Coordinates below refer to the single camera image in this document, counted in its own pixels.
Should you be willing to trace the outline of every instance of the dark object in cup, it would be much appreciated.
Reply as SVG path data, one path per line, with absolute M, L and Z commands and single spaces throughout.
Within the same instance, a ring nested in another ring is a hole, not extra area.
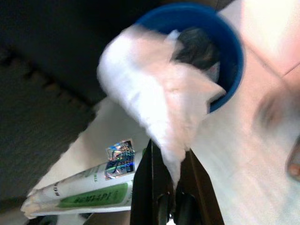
M 178 36 L 178 40 L 183 44 L 183 49 L 175 53 L 176 60 L 202 70 L 209 69 L 219 61 L 219 50 L 202 29 L 185 29 Z

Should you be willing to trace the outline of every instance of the dark fabric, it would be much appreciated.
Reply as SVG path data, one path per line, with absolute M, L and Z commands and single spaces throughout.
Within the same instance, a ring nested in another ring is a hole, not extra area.
M 0 1 L 0 42 L 91 104 L 105 97 L 96 69 L 105 46 L 159 0 Z
M 5 55 L 2 51 L 0 211 L 9 207 L 5 202 L 23 199 L 93 118 L 85 103 Z

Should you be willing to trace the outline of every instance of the green label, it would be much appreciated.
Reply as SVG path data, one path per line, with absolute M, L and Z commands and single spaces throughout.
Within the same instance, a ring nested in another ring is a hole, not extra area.
M 58 207 L 77 208 L 118 204 L 124 200 L 127 188 L 128 184 L 125 183 L 74 195 L 62 199 Z

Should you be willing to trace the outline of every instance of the white cloth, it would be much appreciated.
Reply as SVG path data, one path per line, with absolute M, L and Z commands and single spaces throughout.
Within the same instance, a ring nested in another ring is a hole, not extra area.
M 108 96 L 160 147 L 174 185 L 209 102 L 225 93 L 199 69 L 171 61 L 178 48 L 165 35 L 132 26 L 107 46 L 97 71 Z

